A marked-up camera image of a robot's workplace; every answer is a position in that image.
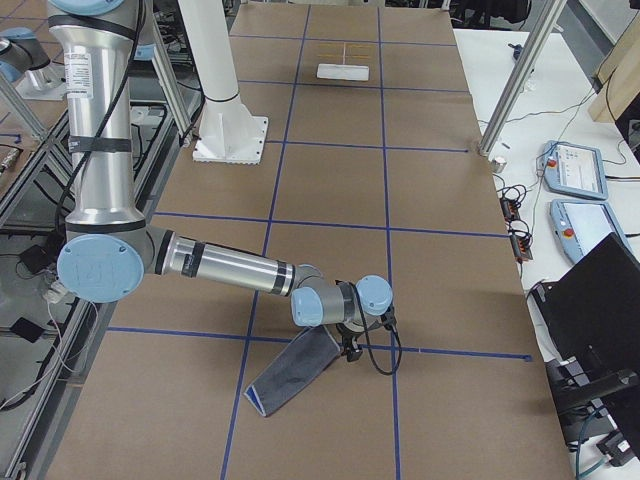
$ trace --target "folded cloth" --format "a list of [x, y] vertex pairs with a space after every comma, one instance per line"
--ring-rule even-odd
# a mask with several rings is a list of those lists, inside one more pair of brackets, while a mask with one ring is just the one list
[[303, 330], [245, 390], [268, 417], [295, 397], [337, 357], [340, 346], [324, 325]]

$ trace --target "white table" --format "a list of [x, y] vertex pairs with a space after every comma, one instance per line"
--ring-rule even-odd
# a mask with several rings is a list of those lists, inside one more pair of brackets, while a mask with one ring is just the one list
[[[523, 44], [525, 32], [494, 32], [456, 30], [456, 39], [462, 63], [473, 95], [473, 103], [479, 120], [488, 121], [500, 98], [504, 85], [514, 65], [513, 50], [508, 46]], [[528, 88], [520, 95], [510, 118], [540, 111], [560, 111], [576, 105], [590, 92], [591, 82], [587, 79], [569, 47], [560, 34], [552, 34], [535, 67]], [[595, 123], [591, 120], [588, 107], [595, 96], [580, 107], [575, 119], [567, 128], [561, 140], [579, 145], [597, 147], [603, 158], [615, 162], [623, 161], [617, 146], [622, 137], [613, 124]], [[575, 114], [573, 108], [563, 114], [544, 114], [528, 117], [519, 122], [508, 123], [501, 138], [489, 158], [501, 155], [507, 159], [507, 167], [500, 174], [507, 185], [522, 183], [530, 186], [537, 181], [535, 159], [543, 152], [549, 140], [558, 140], [565, 125]], [[640, 176], [640, 166], [626, 143], [620, 150], [627, 158], [625, 165], [605, 163], [608, 175]], [[608, 182], [609, 204], [625, 233], [640, 232], [640, 183]], [[570, 268], [571, 263], [564, 255], [557, 240], [549, 216], [549, 203], [554, 198], [567, 198], [554, 194], [542, 186], [540, 198], [534, 211], [538, 186], [530, 192], [520, 209], [522, 218], [530, 226], [534, 224], [532, 246], [533, 261], [523, 268], [522, 286], [528, 290], [540, 280], [558, 280]], [[640, 237], [629, 243], [636, 257], [640, 258]], [[530, 301], [529, 310], [538, 335], [538, 344], [545, 360], [557, 357], [548, 331], [537, 308]], [[600, 452], [595, 443], [602, 437], [590, 440], [581, 451], [581, 469], [592, 465]], [[593, 480], [637, 480], [640, 478], [640, 461], [633, 459], [621, 468], [609, 465], [598, 469], [588, 478]]]

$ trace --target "metal post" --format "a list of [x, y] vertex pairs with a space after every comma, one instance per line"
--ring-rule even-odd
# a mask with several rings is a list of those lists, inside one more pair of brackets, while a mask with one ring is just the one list
[[491, 115], [491, 120], [489, 120], [487, 129], [478, 146], [480, 155], [488, 156], [498, 140], [500, 132], [566, 3], [567, 0], [547, 0], [544, 5], [540, 18], [538, 18], [533, 27], [533, 31], [522, 49], [522, 54], [504, 87], [502, 96], [498, 100], [496, 109]]
[[3, 75], [0, 75], [0, 100], [7, 103], [33, 138], [42, 142], [47, 137], [47, 128]]
[[151, 16], [151, 24], [153, 29], [153, 41], [155, 43], [155, 53], [153, 55], [153, 67], [158, 75], [160, 86], [164, 91], [164, 95], [169, 103], [169, 108], [173, 114], [173, 118], [178, 126], [180, 135], [185, 139], [185, 145], [191, 142], [191, 136], [187, 138], [191, 121], [187, 112], [187, 106], [184, 103], [184, 98], [178, 90], [178, 80], [171, 67], [171, 61], [169, 55], [164, 48], [164, 42], [162, 41], [162, 34], [158, 28], [158, 23], [155, 18]]

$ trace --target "blue joint cap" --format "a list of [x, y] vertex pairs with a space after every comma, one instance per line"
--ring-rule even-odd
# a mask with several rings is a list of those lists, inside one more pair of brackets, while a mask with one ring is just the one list
[[115, 10], [124, 0], [49, 0], [49, 3], [72, 15], [104, 15]]
[[156, 46], [153, 43], [149, 45], [139, 45], [136, 50], [136, 60], [148, 61], [153, 60], [153, 56], [156, 54]]
[[0, 37], [4, 37], [7, 40], [35, 40], [36, 34], [27, 27], [15, 27], [0, 32]]
[[320, 296], [311, 287], [295, 289], [291, 294], [291, 313], [299, 327], [317, 327], [324, 317]]
[[393, 301], [393, 290], [384, 278], [367, 275], [356, 283], [362, 310], [369, 315], [379, 316], [387, 311]]
[[15, 82], [22, 76], [20, 70], [13, 65], [9, 65], [7, 62], [0, 62], [0, 74], [6, 78], [9, 83]]
[[119, 238], [88, 234], [63, 247], [58, 275], [74, 295], [108, 303], [126, 297], [140, 285], [144, 265], [138, 252]]

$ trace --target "robotic arm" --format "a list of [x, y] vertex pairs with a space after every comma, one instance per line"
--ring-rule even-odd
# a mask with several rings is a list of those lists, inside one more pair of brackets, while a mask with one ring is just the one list
[[0, 32], [0, 74], [13, 83], [25, 73], [38, 91], [54, 89], [63, 82], [31, 30], [17, 27]]
[[65, 220], [68, 243], [58, 260], [60, 280], [93, 302], [123, 298], [145, 273], [177, 273], [291, 296], [297, 325], [340, 324], [345, 353], [356, 359], [361, 353], [356, 339], [365, 328], [388, 327], [393, 294], [384, 279], [328, 283], [310, 265], [147, 225], [136, 209], [129, 91], [119, 86], [126, 82], [132, 50], [149, 28], [147, 15], [152, 7], [143, 0], [49, 0], [50, 30], [64, 47], [69, 145], [77, 174], [76, 206]]

